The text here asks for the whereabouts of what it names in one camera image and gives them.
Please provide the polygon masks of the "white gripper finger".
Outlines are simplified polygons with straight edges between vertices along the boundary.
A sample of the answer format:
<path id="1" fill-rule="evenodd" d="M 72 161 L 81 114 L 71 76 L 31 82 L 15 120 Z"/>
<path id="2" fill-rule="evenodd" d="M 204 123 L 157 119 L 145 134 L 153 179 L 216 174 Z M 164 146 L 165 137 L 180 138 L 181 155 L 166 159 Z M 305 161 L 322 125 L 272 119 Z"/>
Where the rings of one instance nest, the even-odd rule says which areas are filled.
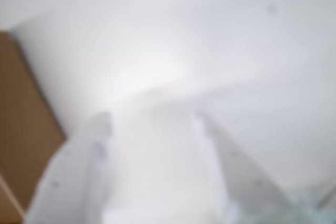
<path id="1" fill-rule="evenodd" d="M 223 222 L 280 223 L 292 200 L 213 117 L 201 112 L 198 118 L 217 166 Z"/>
<path id="2" fill-rule="evenodd" d="M 24 223 L 102 223 L 108 200 L 112 118 L 100 113 L 49 160 Z"/>

